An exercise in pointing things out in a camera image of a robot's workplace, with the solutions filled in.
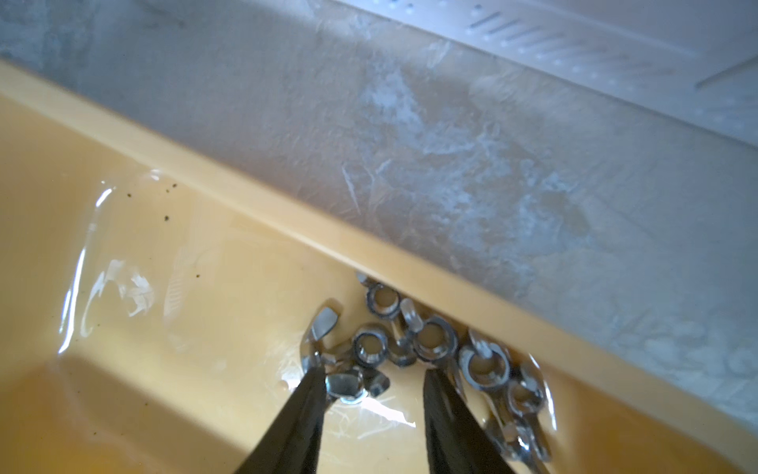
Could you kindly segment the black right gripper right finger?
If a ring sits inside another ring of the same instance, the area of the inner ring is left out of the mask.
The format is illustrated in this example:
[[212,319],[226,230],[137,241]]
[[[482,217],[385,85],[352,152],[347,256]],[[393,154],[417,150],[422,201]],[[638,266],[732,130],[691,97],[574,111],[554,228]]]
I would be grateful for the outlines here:
[[513,473],[440,369],[426,371],[422,400],[430,473]]

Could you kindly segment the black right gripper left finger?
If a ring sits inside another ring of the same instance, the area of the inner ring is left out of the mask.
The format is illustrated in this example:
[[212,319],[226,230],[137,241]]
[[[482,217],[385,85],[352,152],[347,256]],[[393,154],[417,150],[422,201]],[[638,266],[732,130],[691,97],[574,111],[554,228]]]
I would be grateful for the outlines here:
[[327,410],[323,367],[312,367],[236,473],[316,473]]

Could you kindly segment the yellow oval storage tray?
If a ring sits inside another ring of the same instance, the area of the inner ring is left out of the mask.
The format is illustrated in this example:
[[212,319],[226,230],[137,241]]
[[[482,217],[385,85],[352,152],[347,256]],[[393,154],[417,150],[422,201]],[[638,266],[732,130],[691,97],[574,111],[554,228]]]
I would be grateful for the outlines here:
[[[231,473],[303,371],[374,321],[365,274],[534,357],[545,473],[753,473],[728,416],[510,303],[9,63],[1,66],[1,469]],[[423,363],[327,413],[322,473],[428,469]]]

